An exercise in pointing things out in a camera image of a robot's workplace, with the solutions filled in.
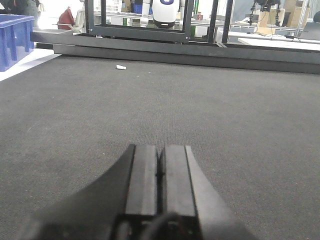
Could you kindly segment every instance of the blue plastic crate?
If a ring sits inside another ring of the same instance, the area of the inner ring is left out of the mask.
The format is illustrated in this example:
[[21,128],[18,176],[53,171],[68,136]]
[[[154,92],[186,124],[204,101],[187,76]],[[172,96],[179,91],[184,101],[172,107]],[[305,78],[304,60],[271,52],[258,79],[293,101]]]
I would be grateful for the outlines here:
[[[140,4],[133,4],[133,12],[135,14],[142,14],[142,5]],[[149,8],[149,15],[152,14],[152,8]]]
[[4,72],[23,59],[34,48],[30,41],[33,16],[0,14],[0,72]]

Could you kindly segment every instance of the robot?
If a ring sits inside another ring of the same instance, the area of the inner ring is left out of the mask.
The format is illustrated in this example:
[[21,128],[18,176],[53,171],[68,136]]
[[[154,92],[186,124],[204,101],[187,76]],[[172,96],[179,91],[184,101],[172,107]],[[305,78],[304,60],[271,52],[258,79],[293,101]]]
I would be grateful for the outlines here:
[[[180,6],[180,23],[182,27],[185,15],[186,0],[153,0],[152,12],[154,24],[160,29],[170,29],[175,25]],[[149,22],[149,8],[151,0],[143,0],[140,26],[146,28]]]
[[280,4],[281,0],[254,0],[253,5],[251,7],[251,14],[249,19],[250,26],[252,25],[252,18],[254,16],[254,11],[256,10],[256,5],[259,4],[261,6],[261,12],[270,12],[271,6],[277,5],[276,8],[276,16],[275,16],[275,25],[280,27],[279,22],[279,13],[280,13]]

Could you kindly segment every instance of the white table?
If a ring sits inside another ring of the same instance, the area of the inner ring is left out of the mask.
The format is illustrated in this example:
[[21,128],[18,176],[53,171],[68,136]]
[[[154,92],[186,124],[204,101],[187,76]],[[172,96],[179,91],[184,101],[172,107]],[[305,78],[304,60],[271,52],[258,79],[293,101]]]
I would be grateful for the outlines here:
[[54,54],[53,50],[35,48],[30,54],[18,61],[7,71],[0,71],[0,82],[46,61],[54,59],[59,55],[60,54]]
[[252,46],[320,51],[320,44],[315,44],[315,43],[282,41],[282,40],[268,40],[268,39],[254,39],[254,38],[238,38],[238,41],[243,44],[252,45]]

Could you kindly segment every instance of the white wall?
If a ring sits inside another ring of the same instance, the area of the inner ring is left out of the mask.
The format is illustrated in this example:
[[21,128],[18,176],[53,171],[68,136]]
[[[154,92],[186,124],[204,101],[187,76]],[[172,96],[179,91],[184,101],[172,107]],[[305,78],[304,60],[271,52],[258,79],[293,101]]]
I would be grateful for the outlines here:
[[73,17],[77,16],[77,11],[82,9],[83,3],[79,0],[40,0],[44,5],[46,15],[50,17],[60,17],[60,15],[71,7]]
[[[201,12],[205,19],[209,18],[212,11],[214,0],[199,0],[198,11]],[[217,15],[225,16],[227,8],[227,0],[219,0]]]

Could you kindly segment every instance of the person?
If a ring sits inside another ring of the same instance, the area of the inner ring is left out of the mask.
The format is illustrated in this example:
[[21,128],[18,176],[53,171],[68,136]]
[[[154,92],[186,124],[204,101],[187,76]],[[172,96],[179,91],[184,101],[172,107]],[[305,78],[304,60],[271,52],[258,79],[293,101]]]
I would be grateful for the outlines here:
[[37,0],[11,0],[9,7],[12,14],[33,16],[33,26],[38,24]]
[[313,16],[313,21],[315,23],[320,23],[320,11],[315,13],[315,15]]

